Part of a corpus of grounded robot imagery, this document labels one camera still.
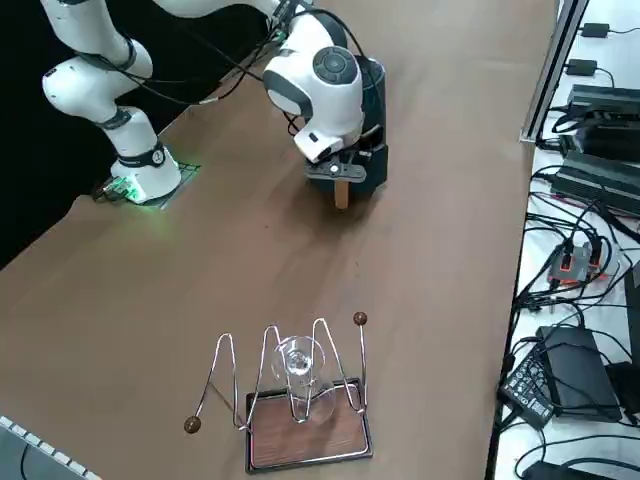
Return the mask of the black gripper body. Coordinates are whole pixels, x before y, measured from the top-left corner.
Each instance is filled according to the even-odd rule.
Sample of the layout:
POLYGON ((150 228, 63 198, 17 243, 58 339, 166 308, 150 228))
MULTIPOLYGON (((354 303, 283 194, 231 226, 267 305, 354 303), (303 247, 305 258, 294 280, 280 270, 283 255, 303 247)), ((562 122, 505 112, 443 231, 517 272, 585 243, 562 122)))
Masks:
POLYGON ((383 144, 383 128, 372 127, 363 133, 351 147, 350 161, 370 161, 375 151, 383 144))

